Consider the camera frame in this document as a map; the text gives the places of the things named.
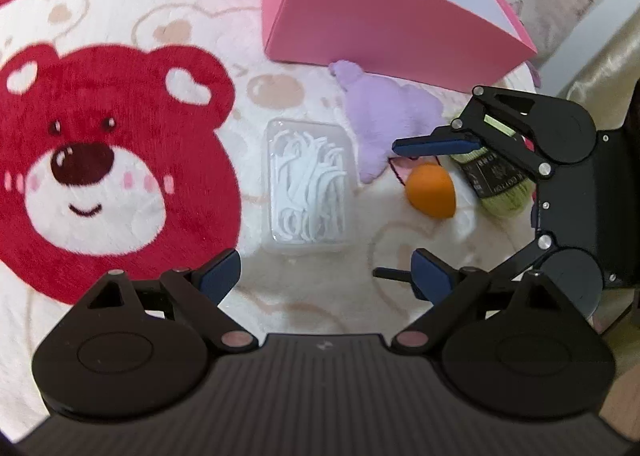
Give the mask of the purple plush toy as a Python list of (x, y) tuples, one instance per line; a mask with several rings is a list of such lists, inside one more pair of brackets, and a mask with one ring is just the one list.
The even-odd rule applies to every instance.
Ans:
[(413, 84), (371, 75), (349, 60), (329, 64), (345, 92), (345, 112), (358, 144), (358, 176), (369, 184), (386, 169), (398, 138), (428, 135), (444, 124), (438, 98)]

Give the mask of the orange makeup sponge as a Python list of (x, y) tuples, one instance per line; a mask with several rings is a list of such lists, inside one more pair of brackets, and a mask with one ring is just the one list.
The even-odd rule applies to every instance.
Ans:
[(410, 205), (435, 220), (454, 216), (457, 197), (454, 182), (439, 164), (419, 164), (406, 179), (405, 194)]

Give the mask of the green yarn ball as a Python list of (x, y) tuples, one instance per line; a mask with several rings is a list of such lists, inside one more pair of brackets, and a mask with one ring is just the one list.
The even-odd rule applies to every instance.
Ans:
[(520, 214), (532, 200), (535, 183), (513, 164), (485, 147), (451, 155), (482, 207), (495, 218)]

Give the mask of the pink cardboard box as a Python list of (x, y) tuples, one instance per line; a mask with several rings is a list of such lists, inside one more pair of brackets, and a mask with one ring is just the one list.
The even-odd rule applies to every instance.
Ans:
[(459, 92), (537, 53), (506, 0), (262, 0), (262, 42), (277, 62), (351, 60)]

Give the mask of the clear box of floss picks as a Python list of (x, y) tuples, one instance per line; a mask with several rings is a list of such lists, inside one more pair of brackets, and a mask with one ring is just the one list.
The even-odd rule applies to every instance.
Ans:
[(357, 188), (352, 141), (337, 124), (273, 119), (265, 130), (262, 244), (282, 256), (352, 243)]

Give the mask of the bear pattern fleece blanket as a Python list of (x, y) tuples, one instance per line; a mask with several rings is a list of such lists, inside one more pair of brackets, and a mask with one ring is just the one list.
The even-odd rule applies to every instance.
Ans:
[(262, 244), (265, 130), (346, 126), (324, 67), (262, 50), (262, 0), (9, 0), (1, 8), (1, 429), (46, 416), (36, 347), (105, 272), (154, 278), (235, 248), (224, 312), (268, 332), (389, 335), (424, 303), (372, 270), (416, 248), (492, 268), (533, 236), (488, 216), (460, 174), (457, 211), (413, 209), (387, 169), (355, 190), (350, 246), (282, 256)]

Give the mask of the pink heart pouch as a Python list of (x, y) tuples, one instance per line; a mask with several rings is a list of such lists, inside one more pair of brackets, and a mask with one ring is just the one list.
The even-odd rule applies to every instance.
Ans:
[(393, 171), (394, 176), (398, 179), (398, 182), (405, 186), (412, 170), (419, 167), (421, 164), (429, 164), (431, 159), (428, 157), (408, 158), (408, 157), (394, 157), (388, 160), (388, 165)]

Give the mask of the beige satin bed skirt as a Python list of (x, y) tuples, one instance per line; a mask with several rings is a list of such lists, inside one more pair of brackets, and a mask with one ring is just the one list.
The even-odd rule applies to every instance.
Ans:
[(630, 20), (576, 76), (566, 98), (587, 109), (599, 129), (623, 123), (639, 80), (639, 27)]

